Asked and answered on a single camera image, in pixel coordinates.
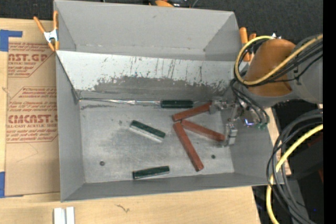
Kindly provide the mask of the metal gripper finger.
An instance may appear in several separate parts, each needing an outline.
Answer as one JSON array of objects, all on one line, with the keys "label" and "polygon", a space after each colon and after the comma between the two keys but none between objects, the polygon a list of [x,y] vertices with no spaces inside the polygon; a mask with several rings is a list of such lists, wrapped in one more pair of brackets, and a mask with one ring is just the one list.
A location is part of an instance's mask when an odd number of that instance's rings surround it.
[{"label": "metal gripper finger", "polygon": [[222,111],[224,109],[224,103],[222,99],[213,100],[209,106],[209,113],[215,114],[216,112]]},{"label": "metal gripper finger", "polygon": [[236,142],[238,129],[232,123],[227,123],[225,125],[225,141],[224,146],[231,146],[234,145]]}]

